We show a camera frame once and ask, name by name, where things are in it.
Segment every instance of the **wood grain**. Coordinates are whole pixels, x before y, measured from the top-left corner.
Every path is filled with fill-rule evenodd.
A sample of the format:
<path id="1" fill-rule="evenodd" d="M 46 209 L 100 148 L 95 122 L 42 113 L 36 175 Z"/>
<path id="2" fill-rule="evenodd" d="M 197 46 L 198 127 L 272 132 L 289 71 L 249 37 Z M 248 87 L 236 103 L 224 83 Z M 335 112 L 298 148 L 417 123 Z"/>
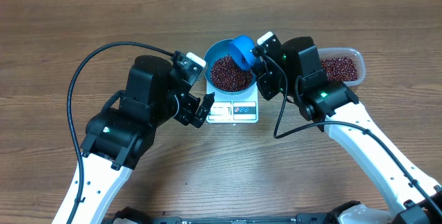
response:
<path id="1" fill-rule="evenodd" d="M 49 223 L 75 170 L 66 121 L 80 61 L 112 41 L 140 41 L 204 57 L 216 41 L 310 35 L 351 46 L 367 77 L 356 93 L 378 126 L 423 171 L 442 180 L 442 0 L 0 0 L 0 223 Z M 87 121 L 124 88 L 133 60 L 96 56 L 74 92 L 79 140 Z M 193 92 L 203 96 L 205 82 Z M 348 200 L 386 205 L 345 151 L 317 129 L 272 132 L 281 97 L 260 100 L 253 125 L 161 126 L 112 203 L 151 216 L 268 216 L 328 211 Z M 287 107 L 281 131 L 304 124 Z"/>

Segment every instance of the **tabletop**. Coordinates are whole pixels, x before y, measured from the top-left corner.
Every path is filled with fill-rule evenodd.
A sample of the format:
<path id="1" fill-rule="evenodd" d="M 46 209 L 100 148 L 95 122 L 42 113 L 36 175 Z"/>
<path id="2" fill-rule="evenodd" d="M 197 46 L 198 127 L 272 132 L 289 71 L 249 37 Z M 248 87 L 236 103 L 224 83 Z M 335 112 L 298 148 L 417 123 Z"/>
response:
<path id="1" fill-rule="evenodd" d="M 353 47 L 367 69 L 354 88 L 369 114 L 424 172 L 442 180 L 442 0 L 0 0 L 0 223 L 49 223 L 76 157 L 68 83 L 87 54 L 138 41 L 204 57 L 221 39 L 273 31 L 317 47 Z M 79 141 L 103 103 L 124 89 L 141 48 L 117 47 L 81 72 L 73 95 Z M 204 95 L 205 81 L 192 92 Z M 349 200 L 386 209 L 373 183 L 318 129 L 272 138 L 279 95 L 260 97 L 257 124 L 169 120 L 111 204 L 150 216 L 282 216 Z M 280 131 L 306 124 L 287 106 Z"/>

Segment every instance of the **container of beans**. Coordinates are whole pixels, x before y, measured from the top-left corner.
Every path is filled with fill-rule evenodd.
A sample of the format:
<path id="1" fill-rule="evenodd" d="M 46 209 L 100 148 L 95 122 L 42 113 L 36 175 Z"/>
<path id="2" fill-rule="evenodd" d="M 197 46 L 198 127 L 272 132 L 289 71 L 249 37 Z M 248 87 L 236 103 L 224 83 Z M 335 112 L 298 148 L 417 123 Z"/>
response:
<path id="1" fill-rule="evenodd" d="M 329 80 L 347 86 L 356 86 L 364 80 L 364 59 L 354 48 L 319 48 L 318 53 Z"/>
<path id="2" fill-rule="evenodd" d="M 226 39 L 214 44 L 207 51 L 204 60 L 207 70 L 204 76 L 207 82 L 219 92 L 226 95 L 238 95 L 247 91 L 255 83 L 255 75 L 251 70 L 242 70 L 229 54 Z"/>

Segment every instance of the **blue cup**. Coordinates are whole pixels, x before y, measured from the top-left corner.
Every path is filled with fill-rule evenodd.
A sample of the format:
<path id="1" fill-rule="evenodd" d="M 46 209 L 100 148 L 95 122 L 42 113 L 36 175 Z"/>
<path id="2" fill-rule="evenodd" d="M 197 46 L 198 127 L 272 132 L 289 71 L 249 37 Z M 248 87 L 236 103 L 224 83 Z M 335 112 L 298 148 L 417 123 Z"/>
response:
<path id="1" fill-rule="evenodd" d="M 230 41 L 227 48 L 233 60 L 241 69 L 247 71 L 255 64 L 256 58 L 250 52 L 255 48 L 255 43 L 250 37 L 240 35 Z"/>

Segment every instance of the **white container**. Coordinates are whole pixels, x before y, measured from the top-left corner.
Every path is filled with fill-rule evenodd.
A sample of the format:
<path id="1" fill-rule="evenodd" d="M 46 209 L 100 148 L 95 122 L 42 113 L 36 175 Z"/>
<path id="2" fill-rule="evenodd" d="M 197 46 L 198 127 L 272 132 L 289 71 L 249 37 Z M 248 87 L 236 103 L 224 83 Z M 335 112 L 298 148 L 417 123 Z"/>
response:
<path id="1" fill-rule="evenodd" d="M 359 85 L 365 78 L 365 64 L 362 55 L 354 48 L 319 48 L 319 59 L 348 57 L 356 65 L 358 79 L 351 82 L 344 82 L 347 86 Z"/>

